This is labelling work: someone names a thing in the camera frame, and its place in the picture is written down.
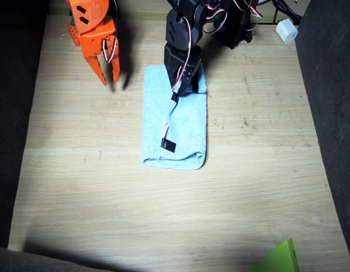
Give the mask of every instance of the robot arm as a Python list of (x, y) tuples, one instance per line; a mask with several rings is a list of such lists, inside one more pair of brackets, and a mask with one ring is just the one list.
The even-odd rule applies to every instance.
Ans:
[[(172, 97), (173, 100), (177, 101), (178, 96), (186, 91), (191, 82), (193, 87), (197, 85), (201, 48), (196, 44), (203, 37), (204, 24), (212, 19), (216, 12), (215, 9), (220, 5), (220, 0), (167, 1), (172, 6), (172, 10), (168, 13), (166, 22), (167, 44), (165, 45), (164, 63), (172, 90), (175, 90), (181, 81), (180, 88), (175, 92), (175, 97)], [(244, 31), (244, 28), (250, 28), (251, 9), (255, 10), (255, 8), (251, 6), (251, 3), (248, 9), (243, 10), (236, 0), (232, 0), (231, 3), (236, 5), (229, 5), (229, 2), (224, 3), (230, 7), (227, 8), (223, 16), (223, 22), (218, 23), (216, 27), (220, 29), (225, 23), (225, 31), (217, 35), (217, 38), (233, 49), (241, 40), (246, 40), (248, 43), (251, 41), (251, 31)]]

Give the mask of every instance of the light blue towel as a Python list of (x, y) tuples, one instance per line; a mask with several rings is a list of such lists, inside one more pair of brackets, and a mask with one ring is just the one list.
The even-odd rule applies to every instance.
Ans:
[(176, 143), (175, 152), (161, 147), (161, 131), (173, 103), (164, 65), (148, 66), (144, 77), (142, 161), (145, 165), (178, 170), (196, 170), (206, 156), (206, 79), (199, 73), (199, 93), (186, 93), (178, 100), (168, 122), (166, 139)]

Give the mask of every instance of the green object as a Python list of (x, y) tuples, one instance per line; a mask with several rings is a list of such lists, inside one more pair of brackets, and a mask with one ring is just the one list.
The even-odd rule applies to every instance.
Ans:
[(301, 272), (293, 239), (284, 241), (250, 272)]
[(75, 21), (74, 21), (74, 17), (71, 17), (71, 25), (72, 25), (73, 27), (76, 26), (76, 25), (75, 25)]

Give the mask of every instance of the white plug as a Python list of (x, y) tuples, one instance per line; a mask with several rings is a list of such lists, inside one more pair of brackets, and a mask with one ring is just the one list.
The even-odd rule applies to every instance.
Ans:
[(280, 21), (276, 27), (276, 32), (285, 44), (293, 41), (298, 34), (297, 28), (290, 19)]

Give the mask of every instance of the wooden surface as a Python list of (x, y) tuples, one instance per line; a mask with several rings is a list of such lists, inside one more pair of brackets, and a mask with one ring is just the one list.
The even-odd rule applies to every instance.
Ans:
[(165, 23), (131, 21), (123, 89), (125, 73), (101, 84), (63, 36), (68, 21), (48, 16), (10, 249), (135, 271), (247, 271), (294, 238), (303, 271), (350, 271), (294, 43), (271, 25), (233, 51), (204, 37), (207, 160), (172, 171), (141, 162), (143, 74), (163, 63)]
[[(303, 15), (310, 3), (310, 0), (298, 0), (298, 4), (294, 4), (294, 0), (285, 0), (289, 7), (299, 15)], [(117, 0), (121, 7), (121, 11), (126, 16), (141, 20), (166, 20), (166, 16), (171, 9), (170, 4), (166, 0)], [(263, 15), (263, 19), (259, 19), (259, 23), (272, 23), (275, 15), (275, 7), (270, 3), (266, 3), (257, 7), (258, 11)], [(50, 0), (50, 14), (69, 14), (69, 5), (65, 0)], [(282, 13), (277, 14), (277, 21), (287, 19), (288, 17)]]

